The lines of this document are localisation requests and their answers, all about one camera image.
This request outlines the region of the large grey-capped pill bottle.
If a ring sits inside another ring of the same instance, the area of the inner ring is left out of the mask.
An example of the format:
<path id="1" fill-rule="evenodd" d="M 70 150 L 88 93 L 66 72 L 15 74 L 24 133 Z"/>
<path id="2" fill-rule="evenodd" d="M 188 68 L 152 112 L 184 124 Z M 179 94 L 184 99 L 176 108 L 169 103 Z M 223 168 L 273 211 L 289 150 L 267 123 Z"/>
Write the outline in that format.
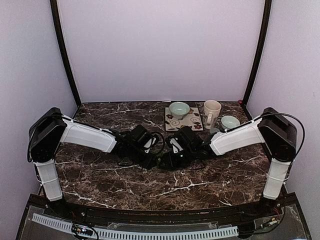
<path id="1" fill-rule="evenodd" d="M 216 128 L 216 127 L 212 127 L 212 128 L 209 130 L 209 133 L 210 133 L 210 134 L 215 134 L 215 133 L 218 133 L 218 132 L 220 132 L 220 130 L 219 130 L 218 128 Z"/>

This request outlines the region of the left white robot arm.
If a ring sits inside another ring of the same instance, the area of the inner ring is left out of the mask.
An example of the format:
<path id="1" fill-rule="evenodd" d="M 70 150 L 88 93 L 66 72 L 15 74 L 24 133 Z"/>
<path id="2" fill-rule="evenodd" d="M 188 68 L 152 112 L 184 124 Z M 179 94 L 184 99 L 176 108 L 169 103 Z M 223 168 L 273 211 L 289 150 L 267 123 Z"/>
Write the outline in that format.
<path id="1" fill-rule="evenodd" d="M 62 200 L 64 195 L 55 165 L 60 144 L 99 150 L 151 169 L 156 156 L 151 149 L 160 140 L 157 133 L 149 132 L 140 124 L 133 130 L 118 132 L 76 121 L 63 115 L 57 107 L 38 119 L 28 134 L 27 161 L 34 164 L 46 198 L 52 202 L 50 208 L 60 218 L 67 218 L 71 213 L 70 206 Z"/>

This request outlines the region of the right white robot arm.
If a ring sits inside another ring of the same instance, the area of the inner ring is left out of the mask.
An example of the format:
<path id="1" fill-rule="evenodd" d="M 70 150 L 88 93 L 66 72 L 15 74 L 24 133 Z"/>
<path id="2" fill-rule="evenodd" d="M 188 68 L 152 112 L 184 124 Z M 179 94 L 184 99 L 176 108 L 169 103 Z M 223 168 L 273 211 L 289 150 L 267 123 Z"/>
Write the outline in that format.
<path id="1" fill-rule="evenodd" d="M 261 115 L 239 126 L 218 130 L 205 138 L 185 126 L 166 139 L 171 150 L 160 157 L 158 165 L 174 171 L 197 160 L 213 160 L 238 149 L 261 145 L 270 164 L 262 192 L 263 200 L 255 205 L 255 213 L 266 217 L 274 210 L 274 201 L 279 197 L 303 146 L 297 143 L 298 130 L 292 121 L 301 126 L 302 137 L 305 138 L 306 130 L 297 117 L 272 107 L 265 108 Z"/>

